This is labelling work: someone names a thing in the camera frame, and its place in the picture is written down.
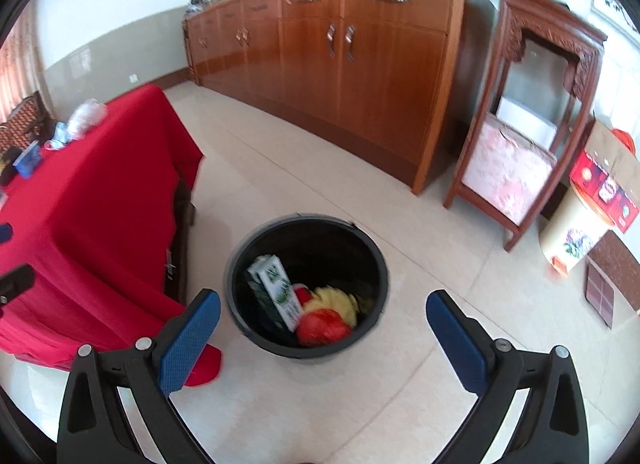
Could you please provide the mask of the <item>carved wooden side stand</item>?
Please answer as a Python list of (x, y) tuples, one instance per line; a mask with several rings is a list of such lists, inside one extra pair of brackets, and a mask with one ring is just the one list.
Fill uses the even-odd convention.
[(473, 204), (510, 232), (507, 251), (574, 158), (607, 38), (560, 2), (500, 0), (482, 96), (444, 206)]

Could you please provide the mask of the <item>black cast iron teapot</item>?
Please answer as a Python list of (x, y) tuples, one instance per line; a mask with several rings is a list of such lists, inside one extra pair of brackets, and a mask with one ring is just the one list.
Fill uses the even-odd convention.
[(22, 154), (21, 148), (12, 146), (7, 151), (4, 151), (1, 156), (1, 173), (0, 173), (0, 187), (4, 188), (8, 186), (17, 175), (14, 162)]

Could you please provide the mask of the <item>red plastic bag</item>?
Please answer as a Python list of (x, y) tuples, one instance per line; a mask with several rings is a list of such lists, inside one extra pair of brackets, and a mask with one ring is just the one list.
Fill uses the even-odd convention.
[[(295, 284), (294, 292), (302, 307), (311, 300), (312, 291), (306, 285)], [(334, 310), (319, 309), (308, 314), (303, 313), (296, 329), (296, 336), (300, 345), (320, 347), (346, 339), (352, 330)]]

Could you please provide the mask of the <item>white box on stand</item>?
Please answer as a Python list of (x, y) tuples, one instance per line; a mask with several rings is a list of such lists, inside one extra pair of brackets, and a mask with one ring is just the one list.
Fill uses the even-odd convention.
[(496, 117), (539, 147), (550, 149), (556, 135), (556, 126), (532, 110), (508, 97), (502, 97)]

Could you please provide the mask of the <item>wooden lattice bench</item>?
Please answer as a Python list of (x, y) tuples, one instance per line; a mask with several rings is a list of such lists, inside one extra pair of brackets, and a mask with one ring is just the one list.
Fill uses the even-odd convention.
[(38, 91), (24, 98), (1, 124), (0, 149), (5, 153), (12, 147), (25, 150), (34, 141), (43, 145), (53, 137), (55, 120)]

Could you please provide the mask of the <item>small potted plant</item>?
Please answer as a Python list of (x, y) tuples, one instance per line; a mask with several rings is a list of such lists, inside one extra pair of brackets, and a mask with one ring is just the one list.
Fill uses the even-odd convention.
[(188, 7), (186, 8), (186, 13), (187, 14), (201, 13), (210, 4), (212, 4), (212, 0), (189, 0)]

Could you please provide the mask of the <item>light blue cloth mask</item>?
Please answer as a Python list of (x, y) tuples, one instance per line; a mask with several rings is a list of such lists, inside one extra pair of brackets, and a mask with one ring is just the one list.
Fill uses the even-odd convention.
[(68, 135), (67, 124), (58, 122), (55, 124), (52, 137), (43, 144), (43, 147), (49, 151), (59, 151), (65, 148), (69, 142), (70, 135)]

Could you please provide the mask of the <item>green white carton box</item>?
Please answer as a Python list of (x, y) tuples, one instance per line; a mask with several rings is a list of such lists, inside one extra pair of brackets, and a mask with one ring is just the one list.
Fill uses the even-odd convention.
[(304, 312), (280, 258), (258, 256), (246, 269), (245, 276), (259, 305), (274, 325), (282, 331), (294, 332)]

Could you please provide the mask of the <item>long wooden sideboard cabinet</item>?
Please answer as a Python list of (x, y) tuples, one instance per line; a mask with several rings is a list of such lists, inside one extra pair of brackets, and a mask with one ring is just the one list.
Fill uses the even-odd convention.
[(193, 81), (422, 192), (482, 85), (489, 0), (227, 0), (186, 16)]

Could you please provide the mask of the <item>brown tile sample board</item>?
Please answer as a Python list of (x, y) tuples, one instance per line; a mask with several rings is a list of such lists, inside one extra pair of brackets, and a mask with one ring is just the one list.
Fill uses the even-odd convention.
[(587, 254), (585, 299), (604, 324), (613, 330), (615, 299), (620, 296), (639, 314), (639, 263), (623, 241), (608, 231)]

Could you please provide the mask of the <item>white floral bin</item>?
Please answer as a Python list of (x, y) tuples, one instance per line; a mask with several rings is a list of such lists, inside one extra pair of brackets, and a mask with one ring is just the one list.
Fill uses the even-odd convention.
[(574, 184), (539, 236), (542, 254), (560, 275), (568, 273), (591, 251), (614, 223)]

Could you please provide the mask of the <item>red tablecloth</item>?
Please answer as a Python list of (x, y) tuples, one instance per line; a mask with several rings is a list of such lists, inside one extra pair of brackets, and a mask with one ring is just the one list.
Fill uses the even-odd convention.
[(182, 306), (166, 295), (175, 195), (192, 188), (203, 154), (160, 87), (112, 100), (84, 138), (48, 151), (12, 181), (2, 221), (13, 235), (1, 268), (35, 270), (2, 310), (1, 348), (66, 370), (78, 348), (126, 349)]

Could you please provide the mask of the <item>clear plastic bag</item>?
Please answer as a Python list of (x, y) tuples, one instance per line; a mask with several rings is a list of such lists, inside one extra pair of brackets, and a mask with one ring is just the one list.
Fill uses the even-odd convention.
[(67, 140), (84, 138), (107, 116), (107, 106), (96, 99), (88, 99), (80, 104), (66, 123)]

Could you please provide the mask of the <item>blue paper cup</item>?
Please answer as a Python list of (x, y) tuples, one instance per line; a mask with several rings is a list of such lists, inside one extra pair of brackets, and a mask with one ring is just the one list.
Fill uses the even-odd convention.
[(18, 175), (24, 179), (29, 179), (42, 160), (40, 145), (35, 140), (15, 159), (13, 166)]

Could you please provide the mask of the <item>cardboard box with red print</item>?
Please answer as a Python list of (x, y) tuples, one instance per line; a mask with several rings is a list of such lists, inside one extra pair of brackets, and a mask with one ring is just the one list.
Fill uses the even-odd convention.
[(634, 139), (593, 119), (570, 170), (570, 182), (596, 213), (625, 233), (639, 215)]

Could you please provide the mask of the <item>black trash bucket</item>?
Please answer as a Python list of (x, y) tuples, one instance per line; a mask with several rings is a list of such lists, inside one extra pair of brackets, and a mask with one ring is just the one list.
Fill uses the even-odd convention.
[[(304, 299), (327, 288), (346, 294), (355, 308), (355, 325), (344, 339), (305, 346), (266, 310), (265, 299), (250, 284), (250, 266), (271, 255), (300, 288), (294, 297)], [(318, 214), (283, 216), (260, 226), (236, 247), (224, 271), (224, 295), (242, 334), (270, 354), (297, 360), (333, 357), (360, 342), (381, 319), (388, 284), (385, 258), (375, 242), (353, 223)]]

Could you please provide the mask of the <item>pink patterned curtain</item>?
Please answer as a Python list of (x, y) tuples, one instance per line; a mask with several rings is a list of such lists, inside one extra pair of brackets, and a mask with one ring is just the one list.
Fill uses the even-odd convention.
[(15, 21), (1, 46), (1, 121), (26, 97), (38, 92), (44, 108), (52, 111), (52, 102), (43, 76), (37, 40), (36, 1), (30, 0)]

